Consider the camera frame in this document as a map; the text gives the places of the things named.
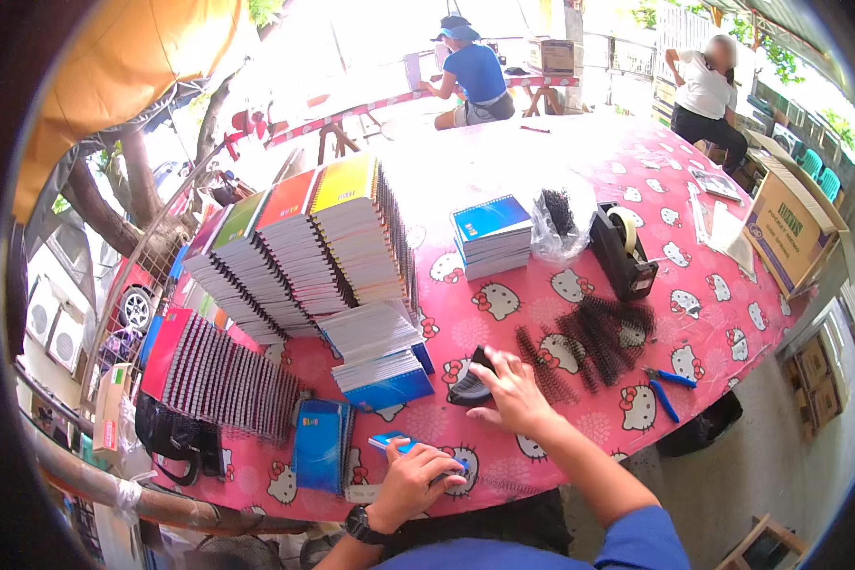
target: orange tarp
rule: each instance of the orange tarp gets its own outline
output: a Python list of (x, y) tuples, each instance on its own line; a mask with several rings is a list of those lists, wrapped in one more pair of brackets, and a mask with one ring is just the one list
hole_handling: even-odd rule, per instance
[(105, 0), (46, 89), (12, 212), (28, 222), (57, 161), (81, 138), (120, 124), (176, 81), (239, 66), (258, 43), (246, 0)]

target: woman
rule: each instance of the woman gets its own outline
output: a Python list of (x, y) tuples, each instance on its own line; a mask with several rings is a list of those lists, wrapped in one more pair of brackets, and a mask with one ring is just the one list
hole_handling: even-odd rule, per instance
[[(675, 69), (678, 61), (684, 64), (681, 73)], [(734, 128), (738, 104), (734, 40), (715, 36), (707, 43), (706, 53), (668, 49), (665, 62), (677, 83), (671, 130), (688, 143), (705, 140), (726, 149), (722, 170), (731, 175), (748, 151), (744, 135)]]
[[(488, 387), (497, 408), (472, 408), (467, 416), (532, 439), (566, 473), (606, 529), (594, 567), (689, 568), (671, 517), (656, 496), (551, 408), (535, 383), (532, 366), (490, 347), (485, 347), (485, 356), (494, 370), (475, 363), (469, 370)], [(593, 565), (565, 556), (569, 536), (559, 541), (560, 548), (541, 549), (551, 544), (555, 526), (564, 527), (566, 533), (559, 497), (556, 505), (538, 503), (541, 495), (537, 495), (484, 511), (411, 520), (445, 490), (464, 485), (466, 479), (457, 474), (440, 478), (442, 473), (462, 467), (429, 445), (418, 443), (407, 454), (400, 454), (399, 446), (408, 443), (408, 439), (390, 442), (389, 469), (376, 500), (363, 509), (352, 509), (346, 520), (348, 534), (316, 566), (317, 570), (360, 570), (381, 558), (388, 558), (376, 566), (383, 570), (435, 570), (454, 565), (465, 565), (469, 570), (592, 570)], [(520, 515), (507, 511), (519, 504), (533, 507)], [(559, 521), (548, 515), (555, 511)], [(463, 517), (467, 517), (467, 524), (457, 522)], [(517, 532), (500, 532), (505, 526)], [(400, 549), (398, 542), (410, 549)]]
[(419, 86), (434, 97), (449, 98), (458, 83), (466, 100), (451, 111), (434, 119), (438, 131), (478, 125), (513, 116), (513, 97), (507, 93), (501, 64), (490, 47), (476, 44), (481, 38), (470, 26), (440, 30), (443, 43), (452, 52), (443, 62), (443, 79), (440, 88), (426, 81)]

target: car wheel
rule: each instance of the car wheel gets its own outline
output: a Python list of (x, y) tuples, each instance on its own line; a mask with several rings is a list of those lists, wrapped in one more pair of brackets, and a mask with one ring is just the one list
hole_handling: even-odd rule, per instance
[(141, 287), (131, 286), (120, 297), (118, 315), (120, 324), (133, 325), (140, 332), (146, 332), (148, 325), (152, 322), (155, 309), (152, 308), (152, 300)]

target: blue pliers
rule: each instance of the blue pliers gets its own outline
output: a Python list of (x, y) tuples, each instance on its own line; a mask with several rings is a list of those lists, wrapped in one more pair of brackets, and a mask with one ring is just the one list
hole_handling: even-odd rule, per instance
[(675, 382), (676, 384), (687, 386), (688, 388), (696, 388), (696, 382), (664, 370), (656, 371), (649, 367), (643, 367), (643, 371), (646, 372), (647, 376), (649, 376), (649, 387), (653, 389), (653, 392), (655, 392), (655, 396), (662, 403), (665, 411), (668, 412), (668, 416), (672, 418), (674, 423), (681, 423), (680, 418), (677, 416), (677, 412), (675, 412), (674, 408), (671, 406), (671, 402), (668, 401), (668, 396), (665, 394), (665, 389), (662, 388), (662, 383), (659, 382), (659, 379)]

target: blue t-shirt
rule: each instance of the blue t-shirt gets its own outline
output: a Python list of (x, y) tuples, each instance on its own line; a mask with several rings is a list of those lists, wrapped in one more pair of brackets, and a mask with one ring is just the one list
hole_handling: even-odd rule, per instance
[(456, 75), (456, 83), (469, 101), (480, 103), (507, 90), (497, 55), (487, 46), (472, 44), (446, 56), (443, 70)]
[(482, 568), (644, 568), (689, 570), (687, 555), (677, 539), (671, 517), (661, 507), (645, 507), (619, 519), (604, 535), (604, 544), (590, 565), (559, 554), (515, 542), (460, 538), (422, 546), (390, 558), (376, 567), (381, 570), (418, 570), (463, 565)]

